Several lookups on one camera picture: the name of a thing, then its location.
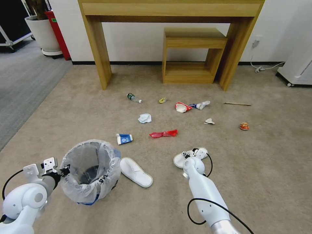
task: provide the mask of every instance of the water bottle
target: water bottle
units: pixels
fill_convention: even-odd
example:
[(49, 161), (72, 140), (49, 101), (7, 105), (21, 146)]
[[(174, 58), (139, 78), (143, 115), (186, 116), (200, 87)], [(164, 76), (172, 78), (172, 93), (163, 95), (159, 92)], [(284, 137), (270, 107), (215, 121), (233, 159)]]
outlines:
[(136, 98), (132, 93), (128, 93), (127, 95), (128, 99), (130, 99), (131, 101), (135, 101), (137, 103), (142, 103), (142, 100)]

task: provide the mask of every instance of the potted plant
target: potted plant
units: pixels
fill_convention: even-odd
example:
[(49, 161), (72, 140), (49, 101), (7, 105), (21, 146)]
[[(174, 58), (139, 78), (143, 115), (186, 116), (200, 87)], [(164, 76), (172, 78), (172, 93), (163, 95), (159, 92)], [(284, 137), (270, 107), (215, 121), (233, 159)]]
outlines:
[(48, 10), (45, 0), (28, 0), (27, 3), (36, 15), (26, 17), (25, 20), (42, 53), (46, 56), (62, 54), (51, 24), (45, 15)]

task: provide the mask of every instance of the black baseboard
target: black baseboard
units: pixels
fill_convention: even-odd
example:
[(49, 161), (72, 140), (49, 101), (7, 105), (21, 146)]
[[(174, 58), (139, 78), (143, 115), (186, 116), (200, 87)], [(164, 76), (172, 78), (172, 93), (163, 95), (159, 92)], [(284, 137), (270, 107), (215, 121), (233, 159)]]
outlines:
[[(279, 64), (279, 63), (282, 63), (282, 62), (253, 62), (253, 65), (275, 65), (275, 64)], [(250, 62), (238, 62), (238, 65), (239, 66), (249, 66), (250, 65)]]
[[(253, 65), (275, 65), (281, 62), (253, 62)], [(95, 65), (94, 61), (72, 61), (73, 65)], [(162, 61), (111, 61), (111, 65), (161, 65)], [(239, 62), (239, 66), (248, 66), (250, 62)]]

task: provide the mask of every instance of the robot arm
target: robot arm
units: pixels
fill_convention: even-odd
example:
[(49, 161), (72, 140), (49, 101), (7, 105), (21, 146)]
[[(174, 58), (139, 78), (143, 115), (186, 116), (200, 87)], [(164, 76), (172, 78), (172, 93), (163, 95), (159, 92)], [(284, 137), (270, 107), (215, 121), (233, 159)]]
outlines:
[[(211, 200), (227, 209), (227, 205), (213, 181), (203, 175), (205, 166), (199, 158), (187, 158), (183, 165), (183, 171), (183, 175), (189, 181), (188, 184), (194, 198)], [(210, 202), (198, 200), (195, 202), (199, 213), (214, 234), (239, 234), (233, 227), (227, 211)]]
[(61, 176), (69, 173), (69, 167), (56, 170), (55, 158), (44, 160), (42, 167), (31, 164), (23, 168), (29, 183), (15, 188), (5, 198), (2, 210), (6, 218), (0, 223), (0, 233), (34, 234), (34, 221), (44, 212)]

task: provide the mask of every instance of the wooden table leg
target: wooden table leg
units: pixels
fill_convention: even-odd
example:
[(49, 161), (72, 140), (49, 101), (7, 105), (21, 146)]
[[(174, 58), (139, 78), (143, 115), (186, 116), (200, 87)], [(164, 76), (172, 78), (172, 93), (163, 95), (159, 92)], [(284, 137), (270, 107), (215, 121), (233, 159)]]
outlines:
[(95, 17), (85, 16), (84, 14), (82, 14), (82, 16), (93, 53), (95, 65), (97, 67), (98, 76), (100, 78), (100, 83), (102, 89), (105, 90), (111, 78), (111, 66), (106, 48), (102, 23)]
[(216, 74), (216, 79), (224, 91), (228, 90), (230, 81), (235, 73), (241, 55), (244, 52), (250, 34), (258, 19), (262, 6), (256, 17), (241, 17), (231, 23), (227, 34), (227, 45)]

